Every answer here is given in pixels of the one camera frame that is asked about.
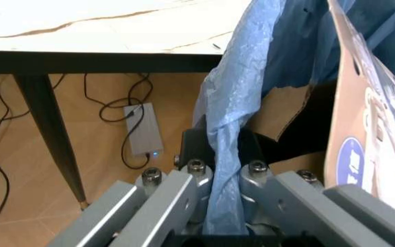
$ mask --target table leg foot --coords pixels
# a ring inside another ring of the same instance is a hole
[[[89,206],[88,202],[86,201],[80,202],[80,208],[82,209],[82,211],[87,209],[88,206]]]
[[[81,208],[86,208],[88,204],[76,158],[48,75],[14,75],[14,78],[60,173]]]

